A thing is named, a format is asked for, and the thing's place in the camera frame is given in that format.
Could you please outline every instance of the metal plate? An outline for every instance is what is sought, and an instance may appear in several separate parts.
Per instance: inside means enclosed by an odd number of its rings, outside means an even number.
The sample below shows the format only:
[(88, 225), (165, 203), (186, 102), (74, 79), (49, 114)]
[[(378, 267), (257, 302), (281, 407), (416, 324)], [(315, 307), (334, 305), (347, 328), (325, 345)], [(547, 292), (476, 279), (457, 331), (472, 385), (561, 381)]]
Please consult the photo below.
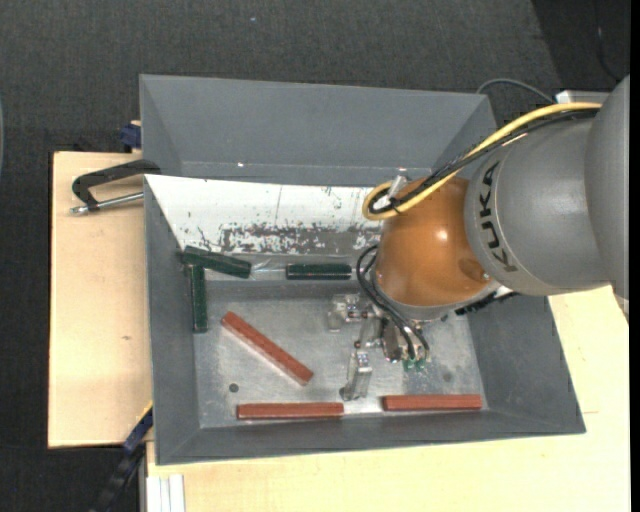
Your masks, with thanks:
[[(202, 428), (238, 426), (235, 408), (241, 403), (341, 401), (338, 391), (347, 380), (360, 324), (329, 332), (326, 313), (332, 293), (344, 290), (344, 285), (326, 287), (320, 296), (302, 289), (294, 297), (276, 289), (271, 296), (264, 293), (258, 298), (249, 288), (227, 288), (220, 296), (215, 282), (208, 286), (210, 329), (193, 337)], [(227, 311), (240, 315), (308, 366), (314, 372), (311, 381), (300, 386), (224, 329), (220, 319)], [(425, 334), (432, 349), (425, 371), (405, 371), (402, 364), (386, 361), (380, 348), (368, 349), (373, 368), (369, 393), (345, 403), (347, 417), (385, 414), (380, 402), (384, 395), (483, 394), (467, 319), (453, 315), (445, 322), (433, 322)], [(237, 392), (230, 391), (232, 385)]]

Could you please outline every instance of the wooden board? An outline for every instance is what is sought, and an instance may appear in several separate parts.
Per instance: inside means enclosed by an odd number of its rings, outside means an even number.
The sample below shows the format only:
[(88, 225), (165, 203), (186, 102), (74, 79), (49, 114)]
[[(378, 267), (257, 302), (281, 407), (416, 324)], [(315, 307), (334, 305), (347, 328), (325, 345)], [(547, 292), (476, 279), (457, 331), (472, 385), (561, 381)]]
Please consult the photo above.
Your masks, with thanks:
[[(53, 159), (49, 446), (121, 443), (151, 399), (142, 202), (74, 217), (82, 174), (139, 155), (59, 152)], [(131, 178), (96, 187), (140, 191)]]

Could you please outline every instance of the black cable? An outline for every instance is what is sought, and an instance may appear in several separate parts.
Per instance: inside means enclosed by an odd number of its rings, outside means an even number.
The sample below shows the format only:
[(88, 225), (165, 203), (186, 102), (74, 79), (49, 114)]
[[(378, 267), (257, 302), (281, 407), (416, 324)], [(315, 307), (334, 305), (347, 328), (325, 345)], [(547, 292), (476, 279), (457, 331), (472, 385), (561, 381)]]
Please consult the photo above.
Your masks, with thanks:
[(534, 87), (533, 85), (526, 84), (524, 82), (521, 82), (520, 80), (514, 80), (513, 78), (494, 78), (493, 80), (487, 80), (480, 87), (478, 87), (478, 89), (476, 90), (476, 94), (482, 94), (485, 89), (489, 89), (494, 85), (512, 85), (515, 87), (520, 87), (521, 89), (525, 89), (529, 92), (532, 92), (533, 94), (538, 95), (547, 103), (557, 103), (556, 100), (554, 100), (551, 96), (542, 92), (540, 89)]
[(358, 279), (360, 286), (362, 287), (366, 295), (369, 297), (369, 299), (381, 310), (387, 313), (389, 317), (391, 317), (391, 320), (396, 325), (396, 327), (402, 334), (402, 337), (407, 342), (409, 357), (411, 357), (411, 359), (415, 359), (416, 353), (415, 353), (415, 349), (413, 348), (413, 343), (411, 342), (411, 338), (407, 334), (406, 329), (409, 329), (416, 336), (416, 338), (418, 338), (418, 340), (420, 341), (420, 344), (424, 347), (426, 354), (428, 355), (430, 351), (429, 344), (427, 343), (427, 340), (422, 335), (421, 329), (418, 329), (417, 327), (413, 326), (409, 320), (404, 318), (404, 316), (397, 309), (395, 309), (391, 304), (389, 304), (389, 302), (378, 292), (375, 286), (372, 283), (368, 282), (366, 279), (366, 275), (371, 269), (371, 267), (373, 266), (376, 260), (376, 256), (374, 255), (371, 258), (371, 260), (367, 263), (364, 269), (362, 269), (362, 262), (369, 254), (371, 254), (371, 252), (373, 252), (377, 248), (378, 248), (377, 245), (372, 245), (371, 247), (368, 247), (365, 251), (362, 252), (362, 254), (358, 258), (358, 261), (356, 263), (356, 278)]
[[(484, 157), (487, 153), (506, 144), (507, 142), (511, 142), (519, 137), (522, 137), (523, 135), (534, 132), (535, 130), (538, 130), (549, 124), (553, 124), (566, 119), (581, 119), (585, 117), (592, 117), (597, 112), (598, 112), (597, 108), (579, 110), (579, 111), (561, 112), (559, 114), (550, 116), (547, 119), (542, 119), (541, 121), (538, 121), (536, 124), (523, 127), (520, 130), (516, 130), (515, 132), (507, 135), (506, 137), (503, 137), (500, 140), (497, 140), (493, 144), (488, 145), (487, 147), (481, 149), (480, 151), (475, 152), (474, 154), (468, 157), (461, 157), (460, 155), (458, 155), (454, 159), (450, 160), (449, 162), (447, 162), (446, 164), (438, 168), (431, 176), (425, 178), (422, 181), (422, 183), (420, 183), (416, 188), (414, 188), (408, 194), (404, 195), (402, 198), (400, 199), (394, 198), (389, 201), (389, 204), (385, 206), (381, 206), (380, 208), (375, 208), (374, 205), (376, 204), (376, 202), (382, 199), (385, 195), (387, 195), (387, 192), (389, 189), (387, 188), (387, 189), (380, 190), (378, 194), (376, 194), (376, 196), (373, 197), (372, 200), (369, 202), (369, 212), (375, 215), (378, 213), (387, 212), (392, 209), (397, 209), (399, 206), (403, 205), (407, 201), (410, 201), (411, 199), (413, 199), (418, 194), (422, 193), (425, 189), (435, 185), (438, 181), (446, 178), (450, 174), (458, 171), (459, 169), (462, 169), (463, 167), (466, 167), (467, 165), (475, 162), (479, 158)], [(473, 148), (465, 151), (463, 154), (468, 154), (472, 149)]]
[(616, 83), (622, 80), (622, 77), (618, 76), (613, 72), (609, 64), (607, 63), (607, 58), (604, 51), (604, 38), (602, 37), (602, 25), (600, 24), (600, 5), (598, 0), (593, 0), (593, 12), (596, 18), (596, 56), (598, 57), (598, 62), (600, 66), (604, 70), (604, 72), (613, 78)]

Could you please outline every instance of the cable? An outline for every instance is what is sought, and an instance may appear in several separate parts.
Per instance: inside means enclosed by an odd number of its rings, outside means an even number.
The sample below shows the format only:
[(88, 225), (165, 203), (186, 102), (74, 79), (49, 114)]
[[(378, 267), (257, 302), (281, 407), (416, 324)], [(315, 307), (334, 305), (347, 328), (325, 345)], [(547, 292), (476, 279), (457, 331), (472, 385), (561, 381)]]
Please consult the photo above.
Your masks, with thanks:
[(527, 91), (540, 96), (548, 103), (551, 103), (551, 104), (557, 103), (556, 100), (554, 100), (551, 96), (542, 92), (540, 89), (537, 89), (533, 85), (526, 84), (524, 82), (521, 82), (520, 80), (514, 80), (513, 78), (494, 78), (493, 80), (487, 80), (480, 87), (478, 87), (478, 89), (476, 90), (476, 94), (482, 94), (485, 91), (485, 89), (493, 87), (494, 85), (501, 85), (501, 84), (514, 85), (516, 87), (520, 87), (521, 89), (526, 89)]
[(598, 0), (593, 0), (593, 12), (596, 18), (596, 57), (604, 72), (613, 78), (616, 83), (622, 80), (622, 77), (613, 72), (611, 66), (607, 63), (604, 51), (604, 38), (602, 37), (602, 25), (600, 24), (600, 4)]
[(379, 213), (384, 213), (387, 212), (389, 210), (397, 210), (399, 205), (402, 205), (404, 202), (409, 201), (410, 199), (414, 198), (415, 196), (417, 196), (418, 194), (420, 194), (423, 190), (427, 189), (428, 187), (430, 187), (431, 185), (433, 185), (434, 183), (436, 183), (438, 180), (448, 176), (449, 174), (458, 171), (459, 169), (462, 169), (463, 167), (466, 167), (467, 165), (471, 164), (472, 162), (478, 160), (479, 158), (482, 158), (485, 154), (489, 153), (490, 151), (493, 151), (494, 149), (503, 146), (505, 144), (507, 144), (508, 142), (511, 142), (515, 139), (518, 139), (520, 137), (522, 137), (523, 135), (529, 134), (531, 132), (534, 132), (540, 128), (543, 128), (544, 126), (547, 126), (549, 124), (552, 123), (557, 123), (563, 119), (580, 119), (583, 117), (591, 117), (593, 116), (595, 113), (597, 112), (597, 109), (594, 110), (583, 110), (580, 112), (563, 112), (560, 114), (555, 114), (552, 118), (549, 119), (545, 119), (542, 121), (536, 121), (536, 124), (528, 126), (526, 128), (522, 128), (520, 130), (517, 130), (515, 132), (513, 132), (511, 135), (509, 135), (508, 137), (506, 137), (505, 139), (502, 139), (500, 141), (494, 142), (493, 144), (490, 144), (489, 146), (486, 146), (485, 148), (483, 148), (482, 150), (474, 153), (471, 156), (465, 157), (465, 158), (454, 158), (453, 160), (451, 160), (450, 162), (448, 162), (447, 164), (443, 165), (442, 167), (440, 167), (438, 170), (436, 170), (431, 176), (429, 176), (428, 178), (423, 179), (423, 181), (421, 183), (418, 184), (418, 186), (416, 186), (414, 189), (410, 190), (409, 192), (407, 192), (406, 194), (403, 194), (402, 198), (389, 198), (389, 204), (382, 206), (380, 208), (375, 208), (374, 206), (371, 205), (375, 205), (376, 202), (378, 200), (380, 200), (382, 197), (384, 197), (385, 195), (387, 195), (387, 190), (386, 189), (381, 189), (371, 200), (371, 202), (369, 203), (369, 212), (372, 214), (379, 214)]
[(430, 352), (430, 348), (429, 348), (429, 344), (427, 343), (427, 340), (422, 335), (422, 330), (415, 327), (414, 325), (412, 325), (412, 323), (409, 320), (404, 318), (404, 316), (397, 309), (395, 309), (391, 304), (389, 304), (389, 302), (382, 295), (380, 295), (380, 293), (378, 292), (374, 284), (367, 281), (365, 277), (369, 272), (369, 270), (371, 269), (371, 267), (373, 266), (374, 262), (376, 261), (376, 256), (374, 255), (371, 258), (371, 260), (364, 267), (364, 270), (362, 269), (362, 262), (369, 254), (371, 254), (371, 252), (377, 249), (378, 249), (377, 245), (372, 245), (371, 247), (367, 248), (365, 251), (362, 252), (362, 254), (358, 258), (358, 261), (356, 263), (356, 278), (358, 279), (360, 286), (362, 287), (366, 295), (369, 297), (369, 299), (371, 299), (371, 301), (376, 306), (378, 306), (385, 313), (387, 313), (389, 317), (391, 317), (391, 320), (396, 325), (396, 327), (400, 331), (400, 334), (407, 342), (407, 350), (409, 352), (409, 357), (411, 359), (415, 359), (416, 352), (415, 352), (415, 349), (413, 348), (413, 343), (411, 342), (411, 338), (409, 337), (406, 329), (409, 329), (416, 336), (416, 338), (418, 338), (418, 340), (420, 341), (420, 344), (425, 349), (426, 355), (428, 356)]
[[(546, 107), (539, 108), (537, 110), (534, 110), (532, 112), (529, 112), (528, 114), (525, 114), (519, 117), (518, 119), (507, 124), (500, 130), (497, 130), (496, 132), (491, 134), (479, 145), (477, 145), (475, 148), (469, 151), (459, 162), (461, 163), (463, 161), (467, 161), (467, 163), (469, 163), (469, 161), (467, 160), (469, 157), (476, 154), (480, 154), (485, 149), (490, 150), (490, 148), (492, 147), (497, 147), (498, 145), (503, 144), (507, 139), (509, 139), (510, 135), (512, 135), (518, 129), (528, 125), (529, 123), (532, 123), (533, 121), (537, 121), (537, 120), (543, 119), (544, 117), (557, 115), (557, 114), (568, 113), (570, 115), (574, 112), (581, 112), (581, 111), (593, 112), (599, 109), (600, 106), (601, 105), (599, 103), (577, 102), (577, 103), (566, 103), (563, 105), (557, 105), (557, 104), (549, 105)], [(443, 186), (449, 180), (451, 180), (464, 167), (464, 165), (453, 166), (452, 168), (454, 170), (450, 171), (448, 174), (443, 173), (442, 170), (440, 169), (436, 173), (434, 173), (433, 176), (424, 178), (422, 183), (425, 183), (430, 179), (432, 180), (432, 183), (430, 183), (429, 186), (424, 187), (420, 191), (420, 193), (413, 195), (410, 199), (405, 200), (405, 198), (403, 198), (401, 203), (396, 201), (393, 204), (393, 207), (391, 209), (387, 209), (382, 213), (374, 213), (371, 210), (371, 205), (373, 205), (375, 201), (378, 201), (381, 197), (385, 195), (385, 192), (389, 189), (392, 182), (388, 181), (386, 183), (378, 185), (371, 192), (369, 192), (369, 194), (365, 198), (364, 203), (362, 205), (362, 214), (364, 215), (365, 218), (369, 220), (385, 220), (391, 217), (395, 217), (399, 213), (404, 213), (407, 210), (413, 208), (416, 204), (420, 203), (423, 199), (428, 197), (430, 194), (438, 190), (441, 186)]]

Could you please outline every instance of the clamp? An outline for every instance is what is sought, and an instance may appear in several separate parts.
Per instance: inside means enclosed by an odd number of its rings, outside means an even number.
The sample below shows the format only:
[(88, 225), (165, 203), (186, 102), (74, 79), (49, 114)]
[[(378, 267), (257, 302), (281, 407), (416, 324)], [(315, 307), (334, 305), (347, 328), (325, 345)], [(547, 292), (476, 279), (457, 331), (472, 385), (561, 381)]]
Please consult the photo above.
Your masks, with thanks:
[(98, 201), (90, 192), (90, 188), (112, 181), (121, 180), (137, 174), (161, 174), (160, 168), (149, 160), (136, 160), (123, 165), (109, 167), (100, 171), (83, 174), (75, 179), (71, 190), (84, 203), (83, 206), (76, 206), (70, 209), (73, 214), (83, 214), (95, 212), (103, 208), (116, 206), (123, 203), (142, 199), (144, 194), (138, 192), (136, 194), (128, 194), (126, 196), (108, 199), (106, 201)]

